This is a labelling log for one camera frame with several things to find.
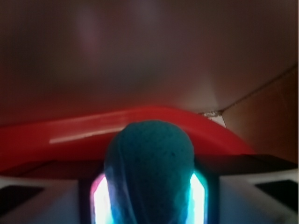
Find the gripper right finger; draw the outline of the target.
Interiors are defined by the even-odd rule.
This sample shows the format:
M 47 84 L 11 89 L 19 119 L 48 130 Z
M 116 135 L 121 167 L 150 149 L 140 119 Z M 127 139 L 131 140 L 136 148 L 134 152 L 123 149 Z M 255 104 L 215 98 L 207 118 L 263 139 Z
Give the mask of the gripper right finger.
M 195 157 L 192 224 L 296 224 L 298 165 L 271 155 Z

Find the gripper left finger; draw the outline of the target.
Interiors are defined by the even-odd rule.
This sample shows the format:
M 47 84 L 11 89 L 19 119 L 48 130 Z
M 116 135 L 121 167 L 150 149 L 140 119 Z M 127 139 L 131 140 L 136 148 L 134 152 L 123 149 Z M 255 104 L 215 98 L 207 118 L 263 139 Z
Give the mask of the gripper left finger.
M 0 172 L 2 224 L 108 224 L 103 161 L 35 161 Z

